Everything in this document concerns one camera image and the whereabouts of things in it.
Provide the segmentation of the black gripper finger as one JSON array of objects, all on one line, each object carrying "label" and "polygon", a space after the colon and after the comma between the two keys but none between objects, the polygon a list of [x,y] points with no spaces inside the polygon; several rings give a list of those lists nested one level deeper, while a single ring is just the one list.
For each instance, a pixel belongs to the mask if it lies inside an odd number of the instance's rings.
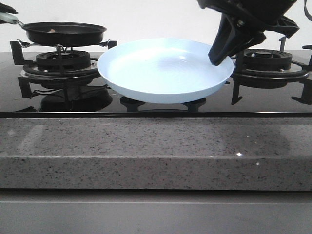
[{"label": "black gripper finger", "polygon": [[18,18],[15,16],[18,12],[11,6],[1,5],[0,6],[0,23],[16,24]]}]

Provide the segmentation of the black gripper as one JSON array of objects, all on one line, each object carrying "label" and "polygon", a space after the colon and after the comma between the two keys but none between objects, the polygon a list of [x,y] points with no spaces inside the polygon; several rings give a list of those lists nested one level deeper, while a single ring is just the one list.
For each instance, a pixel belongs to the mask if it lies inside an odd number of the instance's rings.
[{"label": "black gripper", "polygon": [[[295,3],[294,0],[199,0],[200,8],[222,13],[217,35],[208,53],[211,63],[219,65],[227,56],[261,44],[266,39],[262,31],[275,31],[287,38],[293,36],[299,26],[285,13]],[[261,32],[251,35],[244,26]]]}]

